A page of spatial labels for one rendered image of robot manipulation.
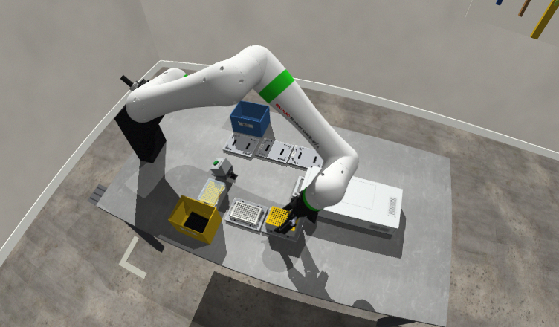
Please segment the yellow bin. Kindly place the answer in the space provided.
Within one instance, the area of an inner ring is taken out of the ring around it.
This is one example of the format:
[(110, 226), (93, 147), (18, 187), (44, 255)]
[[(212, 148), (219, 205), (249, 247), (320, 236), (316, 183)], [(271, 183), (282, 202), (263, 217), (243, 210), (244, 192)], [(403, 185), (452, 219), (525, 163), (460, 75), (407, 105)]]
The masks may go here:
[[(200, 216), (209, 219), (203, 233), (183, 226), (192, 211), (199, 214)], [(168, 221), (178, 232), (191, 236), (194, 239), (198, 239), (210, 245), (213, 237), (216, 234), (216, 231), (219, 228), (222, 218), (219, 215), (216, 207), (182, 195), (174, 210), (172, 211), (172, 214), (170, 215)]]

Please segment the blue bin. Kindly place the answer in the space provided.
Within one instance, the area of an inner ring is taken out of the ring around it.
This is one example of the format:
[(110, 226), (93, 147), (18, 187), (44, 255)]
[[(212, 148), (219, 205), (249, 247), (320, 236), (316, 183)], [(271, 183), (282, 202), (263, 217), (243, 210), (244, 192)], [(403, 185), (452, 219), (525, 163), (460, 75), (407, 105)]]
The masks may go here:
[(262, 137), (271, 122), (269, 106), (241, 101), (230, 114), (230, 121), (234, 132)]

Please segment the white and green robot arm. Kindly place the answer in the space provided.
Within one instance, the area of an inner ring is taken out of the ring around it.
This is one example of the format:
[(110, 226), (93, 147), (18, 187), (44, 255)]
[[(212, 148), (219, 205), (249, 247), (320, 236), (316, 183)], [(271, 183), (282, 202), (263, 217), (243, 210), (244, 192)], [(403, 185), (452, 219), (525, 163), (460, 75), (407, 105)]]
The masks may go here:
[(120, 79), (132, 91), (126, 111), (139, 123), (184, 109), (232, 106), (253, 89), (303, 135), (324, 161), (312, 182), (294, 192), (297, 208), (307, 215), (303, 219), (309, 224), (315, 224), (317, 212), (343, 199), (358, 168), (356, 151), (327, 123), (279, 60), (262, 46), (249, 46), (189, 76), (171, 68), (149, 82), (143, 79), (133, 83), (124, 75)]

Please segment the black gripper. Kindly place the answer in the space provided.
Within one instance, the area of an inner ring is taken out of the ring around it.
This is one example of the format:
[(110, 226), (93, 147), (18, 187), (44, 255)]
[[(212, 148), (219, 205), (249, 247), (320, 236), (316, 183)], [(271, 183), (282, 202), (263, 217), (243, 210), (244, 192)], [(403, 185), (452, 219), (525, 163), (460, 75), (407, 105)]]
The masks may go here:
[(285, 235), (290, 229), (296, 227), (297, 224), (295, 224), (295, 221), (299, 217), (305, 217), (306, 215), (302, 214), (297, 208), (296, 196), (293, 197), (291, 199), (291, 202), (287, 204), (285, 207), (283, 207), (283, 209), (288, 211), (291, 210), (291, 212), (289, 213), (288, 218), (284, 221), (284, 223), (281, 226), (279, 225), (279, 227), (274, 229), (274, 231)]

